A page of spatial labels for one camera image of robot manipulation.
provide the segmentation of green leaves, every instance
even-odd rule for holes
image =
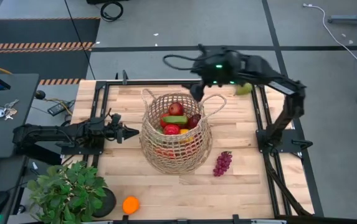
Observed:
[[[51,224],[91,222],[94,211],[102,207],[100,199],[106,197],[103,187],[107,185],[97,172],[85,162],[76,162],[70,167],[52,166],[47,175],[29,181],[32,205],[42,211],[36,217]]]

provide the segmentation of orange and black striped tape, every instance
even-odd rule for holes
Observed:
[[[0,53],[18,53],[18,52],[59,52],[71,50],[91,51],[94,46],[92,42],[49,42],[49,43],[11,43],[0,44]]]
[[[5,18],[5,19],[1,19],[0,18],[0,21],[2,20],[17,20],[17,21],[28,21],[28,20],[62,20],[62,19],[71,19],[71,18],[17,18],[17,19],[13,19],[13,18]],[[76,18],[73,18],[73,19],[101,19],[99,17],[76,17]]]
[[[40,85],[74,85],[79,84],[84,78],[55,78],[40,81]]]

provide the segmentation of wooden tabletop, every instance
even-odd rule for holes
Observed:
[[[144,88],[149,88],[156,96],[188,93],[179,85],[111,86],[107,110],[111,108],[112,113],[119,113],[128,127],[141,130],[145,106],[140,93]],[[72,123],[89,118],[94,92],[95,81],[80,82]],[[283,95],[270,88],[266,92],[272,120],[275,121],[282,110]],[[102,220],[121,220],[124,215],[122,202],[130,195],[137,197],[141,204],[140,209],[130,215],[131,220],[231,219],[233,214],[239,214],[240,218],[274,217],[263,157],[257,148],[257,123],[251,95],[235,96],[233,86],[205,89],[205,97],[215,93],[226,97],[227,104],[208,119],[213,138],[212,151],[207,161],[190,174],[164,175],[152,168],[142,154],[139,135],[122,144],[105,142],[104,153],[99,158],[98,175],[105,178],[115,193],[117,206]],[[98,103],[98,115],[101,102],[102,97]],[[205,103],[206,114],[221,104],[221,99],[211,98]],[[262,117],[265,127],[264,112]],[[212,170],[216,158],[223,151],[232,151],[231,168],[223,176],[214,177]],[[280,154],[280,158],[288,189],[306,210],[313,213],[302,162],[292,154]],[[276,189],[283,214],[282,198],[278,187]]]

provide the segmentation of keys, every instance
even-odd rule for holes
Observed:
[[[17,110],[14,108],[8,109],[5,113],[5,120],[14,119],[12,115],[16,114]]]
[[[10,102],[10,103],[5,104],[5,109],[6,109],[6,110],[11,109],[17,102],[19,102],[18,99],[14,100],[13,102]]]

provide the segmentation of basket handle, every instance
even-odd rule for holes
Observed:
[[[144,92],[146,92],[146,91],[149,93],[149,95],[152,96],[152,98],[153,98],[154,100],[156,99],[156,97],[155,97],[155,95],[152,93],[152,91],[150,91],[150,90],[147,89],[147,88],[141,90],[142,101],[143,101],[143,103],[145,104],[146,110],[148,110],[148,102],[147,102],[147,100],[146,100],[145,97],[144,97],[144,95],[145,95]]]
[[[208,119],[208,117],[210,117],[211,115],[217,113],[218,111],[220,111],[221,109],[223,109],[225,107],[225,105],[227,104],[227,99],[225,99],[222,95],[220,94],[213,94],[211,96],[208,96],[206,99],[202,100],[201,105],[204,106],[204,102],[206,102],[208,99],[218,96],[220,97],[222,100],[224,100],[223,104],[220,106],[220,108],[216,109],[215,111],[213,111],[212,113],[207,114],[204,118],[202,119]]]

